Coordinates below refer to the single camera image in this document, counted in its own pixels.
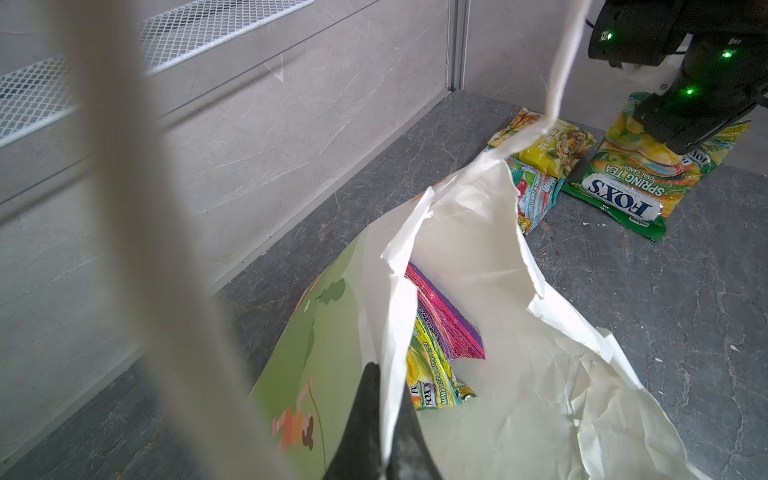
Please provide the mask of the yellow lemon candy packet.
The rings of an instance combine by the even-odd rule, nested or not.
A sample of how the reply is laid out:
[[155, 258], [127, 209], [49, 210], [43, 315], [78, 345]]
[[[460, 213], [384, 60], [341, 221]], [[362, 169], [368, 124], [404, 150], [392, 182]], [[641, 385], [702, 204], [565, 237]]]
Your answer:
[[425, 321], [417, 316], [407, 352], [406, 383], [416, 410], [450, 408], [476, 393], [459, 381]]

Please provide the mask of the yellow green snack packet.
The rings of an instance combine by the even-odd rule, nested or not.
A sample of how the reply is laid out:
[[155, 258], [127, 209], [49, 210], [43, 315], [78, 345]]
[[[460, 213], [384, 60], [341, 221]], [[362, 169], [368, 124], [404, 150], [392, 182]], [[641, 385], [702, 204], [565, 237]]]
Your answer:
[[[522, 108], [517, 116], [488, 141], [488, 148], [501, 145], [524, 128], [537, 123], [544, 116]], [[512, 155], [542, 173], [558, 179], [566, 178], [577, 163], [596, 144], [595, 137], [588, 131], [558, 119], [554, 126], [536, 143]]]

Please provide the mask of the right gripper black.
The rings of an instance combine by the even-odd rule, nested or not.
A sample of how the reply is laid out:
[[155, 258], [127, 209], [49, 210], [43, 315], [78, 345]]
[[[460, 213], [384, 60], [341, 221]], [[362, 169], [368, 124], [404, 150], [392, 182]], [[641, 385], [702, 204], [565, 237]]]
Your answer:
[[766, 105], [765, 36], [695, 35], [669, 90], [637, 105], [633, 119], [682, 155]]

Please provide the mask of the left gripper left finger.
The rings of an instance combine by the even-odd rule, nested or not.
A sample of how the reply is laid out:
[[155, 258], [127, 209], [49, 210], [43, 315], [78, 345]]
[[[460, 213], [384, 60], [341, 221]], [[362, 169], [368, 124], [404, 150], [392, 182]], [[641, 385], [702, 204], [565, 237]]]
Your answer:
[[364, 367], [339, 447], [324, 479], [380, 478], [379, 394], [379, 365], [368, 363]]

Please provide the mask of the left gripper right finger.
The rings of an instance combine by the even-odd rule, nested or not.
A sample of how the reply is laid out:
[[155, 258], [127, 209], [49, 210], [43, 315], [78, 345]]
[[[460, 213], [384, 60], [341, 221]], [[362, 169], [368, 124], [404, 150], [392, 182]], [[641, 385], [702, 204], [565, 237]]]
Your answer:
[[442, 478], [425, 443], [409, 389], [403, 390], [386, 478], [391, 480], [440, 480]]

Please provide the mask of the teal mint candy packet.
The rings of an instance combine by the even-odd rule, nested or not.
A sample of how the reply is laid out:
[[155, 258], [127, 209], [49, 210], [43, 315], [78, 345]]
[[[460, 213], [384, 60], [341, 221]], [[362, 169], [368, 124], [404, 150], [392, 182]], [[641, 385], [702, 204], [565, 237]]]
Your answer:
[[518, 225], [527, 235], [555, 205], [565, 179], [542, 173], [515, 158], [508, 159], [507, 165], [519, 194]]

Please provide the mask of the green spring tea candy packet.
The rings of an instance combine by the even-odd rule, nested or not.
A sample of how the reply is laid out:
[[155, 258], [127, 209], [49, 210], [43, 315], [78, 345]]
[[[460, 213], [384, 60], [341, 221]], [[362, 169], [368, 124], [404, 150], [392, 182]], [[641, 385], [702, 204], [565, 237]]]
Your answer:
[[680, 201], [722, 164], [751, 123], [735, 122], [678, 155], [633, 118], [635, 108], [649, 96], [648, 92], [630, 94], [584, 172], [566, 181], [562, 190], [629, 230], [660, 242], [667, 219]]

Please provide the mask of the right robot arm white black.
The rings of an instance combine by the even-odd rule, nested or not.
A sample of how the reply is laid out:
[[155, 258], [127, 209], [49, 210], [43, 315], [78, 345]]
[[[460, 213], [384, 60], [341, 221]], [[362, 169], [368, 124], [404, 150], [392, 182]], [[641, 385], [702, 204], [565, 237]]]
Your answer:
[[608, 1], [588, 55], [610, 65], [658, 67], [678, 55], [678, 73], [634, 119], [677, 154], [767, 104], [767, 4], [764, 1]]

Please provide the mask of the magenta snack packet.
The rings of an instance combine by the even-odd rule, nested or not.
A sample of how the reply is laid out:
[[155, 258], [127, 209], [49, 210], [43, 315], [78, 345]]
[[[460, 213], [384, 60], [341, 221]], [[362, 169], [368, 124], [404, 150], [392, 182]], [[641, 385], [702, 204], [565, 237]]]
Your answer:
[[443, 353], [450, 360], [485, 359], [482, 338], [458, 309], [413, 264], [405, 276], [417, 288], [418, 311], [435, 335]]

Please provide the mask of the white floral paper bag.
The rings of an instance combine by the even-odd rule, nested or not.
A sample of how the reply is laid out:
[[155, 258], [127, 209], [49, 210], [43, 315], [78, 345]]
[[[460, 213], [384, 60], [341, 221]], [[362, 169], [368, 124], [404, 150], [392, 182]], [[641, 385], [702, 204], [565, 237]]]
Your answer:
[[544, 118], [367, 226], [308, 288], [248, 386], [168, 186], [126, 1], [54, 1], [129, 320], [195, 457], [215, 479], [324, 479], [368, 363], [380, 368], [386, 478], [418, 311], [413, 263], [479, 332], [450, 360], [475, 393], [416, 410], [446, 479], [698, 479], [614, 336], [543, 277], [507, 160], [554, 125], [589, 5], [573, 2]]

